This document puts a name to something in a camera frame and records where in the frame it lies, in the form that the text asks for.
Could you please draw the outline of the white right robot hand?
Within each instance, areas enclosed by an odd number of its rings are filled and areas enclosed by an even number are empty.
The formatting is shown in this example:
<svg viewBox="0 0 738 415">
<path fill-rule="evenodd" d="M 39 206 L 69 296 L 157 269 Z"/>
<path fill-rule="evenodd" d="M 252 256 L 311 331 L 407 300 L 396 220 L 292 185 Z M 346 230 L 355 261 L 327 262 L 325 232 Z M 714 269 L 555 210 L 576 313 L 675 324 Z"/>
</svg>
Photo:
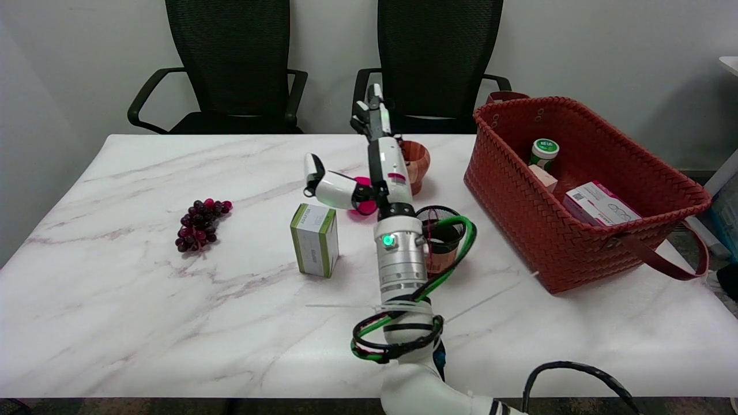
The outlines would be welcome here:
<svg viewBox="0 0 738 415">
<path fill-rule="evenodd" d="M 361 205 L 372 202 L 380 217 L 414 215 L 413 191 L 408 166 L 402 151 L 400 134 L 393 133 L 390 113 L 386 108 L 382 87 L 372 84 L 367 98 L 356 101 L 350 124 L 367 140 L 369 184 L 331 171 L 321 159 L 307 153 L 304 158 L 305 187 L 303 194 L 331 208 L 353 210 L 362 216 L 372 215 Z"/>
</svg>

